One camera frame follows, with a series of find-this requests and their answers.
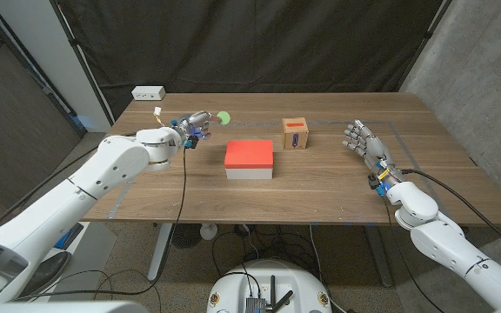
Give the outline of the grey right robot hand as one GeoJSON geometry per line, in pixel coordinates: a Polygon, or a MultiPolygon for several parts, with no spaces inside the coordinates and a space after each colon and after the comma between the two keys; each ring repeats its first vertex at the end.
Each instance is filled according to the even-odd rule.
{"type": "Polygon", "coordinates": [[[359,154],[371,171],[367,178],[372,190],[385,196],[390,188],[404,181],[387,146],[360,120],[349,124],[344,134],[343,146],[359,154]]]}

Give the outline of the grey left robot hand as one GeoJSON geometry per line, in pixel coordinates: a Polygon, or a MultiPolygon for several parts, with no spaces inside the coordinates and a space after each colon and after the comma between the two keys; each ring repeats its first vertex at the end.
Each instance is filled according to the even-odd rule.
{"type": "Polygon", "coordinates": [[[219,114],[202,110],[178,121],[171,121],[171,126],[180,135],[185,149],[195,149],[201,139],[211,137],[210,123],[223,124],[224,120],[219,114]]]}

